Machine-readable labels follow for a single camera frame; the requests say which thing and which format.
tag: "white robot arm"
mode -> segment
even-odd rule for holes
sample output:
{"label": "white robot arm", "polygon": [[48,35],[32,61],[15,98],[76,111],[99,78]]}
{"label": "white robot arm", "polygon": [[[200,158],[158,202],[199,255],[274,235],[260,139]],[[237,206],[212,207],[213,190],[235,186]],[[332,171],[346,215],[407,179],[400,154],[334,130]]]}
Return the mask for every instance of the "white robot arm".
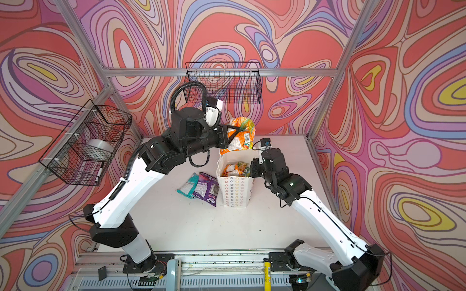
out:
{"label": "white robot arm", "polygon": [[[98,243],[123,248],[141,272],[151,272],[157,258],[134,226],[129,215],[131,208],[157,181],[175,166],[186,162],[186,158],[198,167],[192,162],[192,155],[209,153],[213,147],[227,148],[235,136],[228,138],[228,129],[235,133],[239,131],[239,128],[219,124],[218,106],[221,103],[214,104],[215,100],[205,98],[202,111],[196,108],[175,110],[174,100],[187,86],[205,91],[199,82],[179,87],[171,99],[171,128],[139,146],[118,185],[102,201],[84,208],[86,219],[94,223],[90,229],[91,238]],[[383,250],[376,244],[368,246],[354,235],[323,205],[301,176],[291,174],[280,150],[270,148],[270,139],[264,138],[260,142],[261,155],[251,162],[251,177],[264,178],[266,187],[284,200],[285,206],[291,206],[303,215],[333,250],[320,250],[296,240],[285,249],[287,264],[292,268],[305,266],[324,273],[341,291],[365,290],[380,274]]]}

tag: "wire mesh basket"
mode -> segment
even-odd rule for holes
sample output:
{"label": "wire mesh basket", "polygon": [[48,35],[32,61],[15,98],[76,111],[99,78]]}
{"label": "wire mesh basket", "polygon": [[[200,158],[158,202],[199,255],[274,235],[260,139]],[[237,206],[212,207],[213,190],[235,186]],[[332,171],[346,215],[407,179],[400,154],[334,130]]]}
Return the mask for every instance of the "wire mesh basket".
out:
{"label": "wire mesh basket", "polygon": [[98,186],[131,121],[127,112],[108,105],[94,105],[78,128],[67,133],[70,137],[58,153],[47,164],[44,161],[48,159],[43,156],[39,162],[66,184]]}
{"label": "wire mesh basket", "polygon": [[[260,63],[248,62],[187,62],[184,83],[203,83],[210,97],[224,103],[260,103],[262,80],[259,74]],[[184,90],[186,102],[202,101],[198,87]]]}

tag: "barcode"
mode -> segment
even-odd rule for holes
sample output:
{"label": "barcode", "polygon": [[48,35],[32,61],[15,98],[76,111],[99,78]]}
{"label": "barcode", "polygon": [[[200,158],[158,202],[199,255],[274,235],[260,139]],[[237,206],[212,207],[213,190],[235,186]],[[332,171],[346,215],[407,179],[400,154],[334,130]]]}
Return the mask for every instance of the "barcode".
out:
{"label": "barcode", "polygon": [[244,143],[250,143],[251,142],[251,138],[249,137],[249,133],[245,133],[244,134]]}

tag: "psychedelic wall pattern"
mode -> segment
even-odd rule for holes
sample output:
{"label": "psychedelic wall pattern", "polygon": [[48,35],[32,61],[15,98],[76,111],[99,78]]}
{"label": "psychedelic wall pattern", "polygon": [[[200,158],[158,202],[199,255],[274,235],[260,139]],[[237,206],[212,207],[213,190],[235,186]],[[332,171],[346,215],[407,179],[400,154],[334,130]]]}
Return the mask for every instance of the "psychedelic wall pattern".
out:
{"label": "psychedelic wall pattern", "polygon": [[[77,110],[103,85],[53,0],[0,3],[1,207]],[[128,132],[99,187],[50,176],[0,239],[0,290],[58,290],[91,245],[68,214],[102,199],[135,145]],[[76,221],[83,228],[89,224]]]}
{"label": "psychedelic wall pattern", "polygon": [[[173,91],[184,77],[113,77],[112,82],[133,114],[142,135],[160,135],[169,124]],[[329,77],[278,77],[278,88],[262,91],[260,104],[224,104],[222,122],[245,116],[257,134],[306,134],[330,81]],[[181,93],[177,108],[186,104]]]}
{"label": "psychedelic wall pattern", "polygon": [[[91,0],[78,2],[74,11],[110,68],[184,68],[187,61],[335,68],[361,6],[355,0]],[[159,135],[170,126],[168,100],[183,78],[112,81],[141,134]],[[228,104],[223,122],[247,116],[258,134],[307,134],[328,82],[305,76],[263,78],[263,104]]]}
{"label": "psychedelic wall pattern", "polygon": [[466,289],[465,71],[466,2],[383,0],[312,135],[346,225],[393,253],[381,290]]}

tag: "white table surface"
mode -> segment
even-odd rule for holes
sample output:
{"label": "white table surface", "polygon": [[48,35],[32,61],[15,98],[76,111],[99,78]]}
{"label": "white table surface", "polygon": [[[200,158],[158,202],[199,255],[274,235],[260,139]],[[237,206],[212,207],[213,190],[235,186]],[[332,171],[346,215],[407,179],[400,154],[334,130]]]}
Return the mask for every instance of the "white table surface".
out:
{"label": "white table surface", "polygon": [[[305,138],[300,135],[270,138],[272,147],[284,154],[290,172],[306,179],[328,207]],[[196,164],[204,164],[206,153],[192,159]],[[210,162],[204,167],[195,168],[189,162],[177,166],[133,207],[130,212],[133,222],[154,251],[284,248],[296,239],[315,247],[328,246],[295,210],[288,206],[280,209],[279,199],[265,188],[261,178],[256,178],[245,209],[224,207],[220,193],[217,207],[213,207],[176,192],[193,172],[215,176],[218,159],[219,150],[212,149]],[[122,249],[101,244],[98,251]]]}

